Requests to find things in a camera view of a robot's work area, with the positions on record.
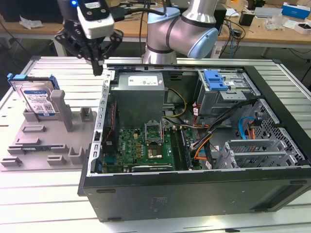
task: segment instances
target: blue cable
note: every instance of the blue cable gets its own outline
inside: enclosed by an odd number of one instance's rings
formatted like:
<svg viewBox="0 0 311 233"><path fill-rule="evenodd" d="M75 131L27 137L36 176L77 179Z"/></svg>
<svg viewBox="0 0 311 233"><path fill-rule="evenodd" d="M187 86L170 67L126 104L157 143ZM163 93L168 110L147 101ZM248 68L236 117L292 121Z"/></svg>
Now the blue cable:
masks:
<svg viewBox="0 0 311 233"><path fill-rule="evenodd" d="M239 131L240 131L240 134L241 134L242 138L243 138L244 140L246 140L246 136L245 136L245 133L244 133L244 130L243 130L243 120L244 120L244 119L255 120L255 118L250 117L250 116L245 116L245 117L242 117L242 118L239 120Z"/></svg>

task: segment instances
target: expansion slot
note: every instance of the expansion slot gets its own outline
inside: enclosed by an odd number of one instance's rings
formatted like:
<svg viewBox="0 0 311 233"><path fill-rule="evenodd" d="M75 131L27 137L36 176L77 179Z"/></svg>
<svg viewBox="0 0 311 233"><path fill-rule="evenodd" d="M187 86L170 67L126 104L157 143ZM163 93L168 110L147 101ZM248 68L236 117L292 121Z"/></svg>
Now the expansion slot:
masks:
<svg viewBox="0 0 311 233"><path fill-rule="evenodd" d="M181 130L170 129L171 145L175 162L176 170L188 170L188 165L185 155L185 147L187 146L182 136Z"/></svg>

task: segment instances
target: blue hard drive label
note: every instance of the blue hard drive label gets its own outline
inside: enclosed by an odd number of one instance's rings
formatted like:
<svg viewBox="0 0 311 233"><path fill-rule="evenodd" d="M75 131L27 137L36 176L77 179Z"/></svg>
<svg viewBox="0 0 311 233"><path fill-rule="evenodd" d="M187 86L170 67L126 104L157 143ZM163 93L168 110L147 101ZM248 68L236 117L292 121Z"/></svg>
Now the blue hard drive label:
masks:
<svg viewBox="0 0 311 233"><path fill-rule="evenodd" d="M39 116L55 115L55 110L52 103L47 100L49 95L45 90L27 90L24 91L24 95L32 110Z"/></svg>
<svg viewBox="0 0 311 233"><path fill-rule="evenodd" d="M24 91L24 93L26 95L40 95L40 94L46 94L47 92L46 91Z"/></svg>

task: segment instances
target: wire bundle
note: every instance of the wire bundle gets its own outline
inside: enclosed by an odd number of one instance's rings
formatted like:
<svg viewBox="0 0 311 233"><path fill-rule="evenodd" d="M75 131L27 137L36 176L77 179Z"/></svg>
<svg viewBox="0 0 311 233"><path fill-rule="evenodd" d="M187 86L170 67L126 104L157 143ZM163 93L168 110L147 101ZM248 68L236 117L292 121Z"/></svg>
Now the wire bundle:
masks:
<svg viewBox="0 0 311 233"><path fill-rule="evenodd" d="M216 130L217 126L221 125L222 122L224 122L225 120L229 119L238 108L241 108L243 106L250 105L250 104L255 104L255 102L257 100L258 100L258 98L239 102L239 103L233 105L231 108L229 108L224 113L220 114L212 122L212 124L208 128L205 136L192 145L193 148L195 148L195 149L198 148L198 149L196 149L196 153L195 153L194 159L206 159L206 158L203 158L203 157L198 157L198 154L199 154L200 149L211 139L212 134Z"/></svg>
<svg viewBox="0 0 311 233"><path fill-rule="evenodd" d="M232 24L235 24L236 26L240 27L242 30L243 30L243 33L241 34L241 36L237 37L234 35L233 33L233 28L232 28ZM221 56L223 53L227 53L227 54L230 54L230 57L233 58L233 56L235 55L235 53L238 51L238 49L240 48L239 47L239 43L240 41L245 37L246 35L246 31L243 27L241 27L239 24L235 23L235 22L232 22L230 19L227 19L225 18L225 22L223 23L223 25L227 26L228 29L229 29L229 38L227 40L227 43L225 45L225 47L223 48L223 50L221 51L220 55ZM233 39L236 39L237 40L237 44L234 46L233 45ZM229 42L231 41L230 43L230 52L225 52L225 49L227 47L227 45L229 44Z"/></svg>

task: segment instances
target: black cable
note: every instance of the black cable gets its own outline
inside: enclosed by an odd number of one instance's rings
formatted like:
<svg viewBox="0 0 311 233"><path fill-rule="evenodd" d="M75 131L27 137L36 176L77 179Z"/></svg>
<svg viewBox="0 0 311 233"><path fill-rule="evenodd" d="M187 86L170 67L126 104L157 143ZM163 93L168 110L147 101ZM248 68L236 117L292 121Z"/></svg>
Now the black cable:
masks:
<svg viewBox="0 0 311 233"><path fill-rule="evenodd" d="M177 120L179 120L180 123L185 124L184 121L183 121L179 116L177 116L177 117L175 117L175 118L176 118Z"/></svg>
<svg viewBox="0 0 311 233"><path fill-rule="evenodd" d="M309 51L307 51L307 52L300 52L300 51L297 51L297 50L294 50L295 52L298 52L298 53L302 53L302 54L306 54L306 53L309 53L309 52L311 52L311 50L309 50Z"/></svg>
<svg viewBox="0 0 311 233"><path fill-rule="evenodd" d="M136 12L143 12L143 13L146 12L146 13L153 13L153 14L156 14L159 16L164 16L166 14L166 5L164 5L163 8L164 8L164 11L161 12L161 11L157 11L154 9L148 9L148 8L146 8L146 5L144 4L143 8L128 9L128 13L132 14L132 13L136 13Z"/></svg>
<svg viewBox="0 0 311 233"><path fill-rule="evenodd" d="M243 13L243 12L245 12L245 11L237 11L237 12L234 12L234 13L232 13L231 15L229 15L229 18L231 18L231 16L234 15L234 14L236 14L236 13Z"/></svg>
<svg viewBox="0 0 311 233"><path fill-rule="evenodd" d="M226 26L228 27L228 29L229 29L229 38L228 38L228 40L227 40L227 43L226 43L225 47L224 47L223 50L220 52L219 57L223 54L224 50L226 49L226 47L227 47L227 45L229 44L229 41L230 41L230 39L231 39L231 29L230 29L230 26L229 26L228 24L225 24L225 23L224 23L223 25L226 25Z"/></svg>
<svg viewBox="0 0 311 233"><path fill-rule="evenodd" d="M293 54L293 55L295 55L296 57L299 57L300 59L302 59L302 60L306 60L306 61L309 61L311 58L303 58L303 57L300 57L299 55L297 55L296 53L294 53L293 51L292 51L292 49L289 49L290 51L291 51L291 53Z"/></svg>
<svg viewBox="0 0 311 233"><path fill-rule="evenodd" d="M147 0L144 2L144 8L147 5ZM142 29L142 18L144 17L145 12L142 12L141 17L140 17L140 25L139 25L139 52L140 52L140 57L142 57L142 52L141 52L141 29Z"/></svg>
<svg viewBox="0 0 311 233"><path fill-rule="evenodd" d="M21 48L31 57L32 55L24 48L24 46L21 45L21 43L6 29L6 27L3 25L3 23L0 20L0 24L3 27L3 29L21 46Z"/></svg>
<svg viewBox="0 0 311 233"><path fill-rule="evenodd" d="M305 77L307 76L307 74L309 73L311 69L311 66L309 67L309 69L307 70L307 72L305 73L305 75L302 77L301 82L305 79Z"/></svg>
<svg viewBox="0 0 311 233"><path fill-rule="evenodd" d="M237 24L237 23L235 23L235 22L232 22L232 21L229 20L229 19L225 19L225 20L228 21L228 22L230 22L230 24L233 23L233 24L237 25L238 27L240 27L240 28L243 30L244 35L243 35L243 36L242 36L242 35L240 36L241 39L243 39L243 38L246 36L246 31L245 31L245 29L244 29L243 27L241 27L239 24Z"/></svg>
<svg viewBox="0 0 311 233"><path fill-rule="evenodd" d="M163 118L163 119L167 120L169 123L171 123L172 125L176 125L176 126L183 126L183 127L194 128L194 129L203 129L203 128L206 128L205 126L202 126L202 128L199 128L199 127L195 127L195 126L192 126L192 125L188 125L188 124L186 124L186 123L178 124L178 123L172 121L172 120L169 119L169 118Z"/></svg>
<svg viewBox="0 0 311 233"><path fill-rule="evenodd" d="M227 47L229 41L232 39L231 37L233 37L233 38L235 38L235 39L238 40L237 45L233 47L233 49L236 48L235 51L233 52L233 57L234 57L235 53L236 53L236 52L238 51L238 49L240 48L240 47L239 47L240 41L245 37L246 31L245 31L245 29L244 29L243 27L241 27L240 25L238 25L238 24L235 23L235 22L232 22L231 20L225 19L225 21L226 21L226 23L224 23L224 25L226 25L226 26L228 27L228 29L229 29L229 38L228 38L228 40L227 40L227 43L226 43L225 47L223 48L223 50L222 50L221 53L219 54L219 56L221 56L223 53L232 54L231 52L225 52L225 49L226 49L226 47ZM232 28L232 26L231 26L232 23L235 24L235 25L237 25L237 26L239 26L240 28L242 28L244 34L243 34L243 32L242 32L242 34L241 34L239 37L236 37L236 36L233 34L233 32L232 32L232 30L233 30L233 28Z"/></svg>
<svg viewBox="0 0 311 233"><path fill-rule="evenodd" d="M235 110L237 110L238 108L241 108L243 106L246 106L246 105L254 104L256 101L258 101L258 99L259 99L259 97L256 97L256 98L250 99L250 100L246 100L246 101L241 101L241 102L233 105L231 108L229 108L228 110L226 110L222 114L220 114L210 124L209 128L207 129L206 135L202 139L200 139L199 141L194 143L194 145L198 146L201 143L203 143L208 137L210 137L212 135L213 131L216 130L217 126L219 126L222 122L224 122L225 120L229 119L232 116L232 114L234 113Z"/></svg>

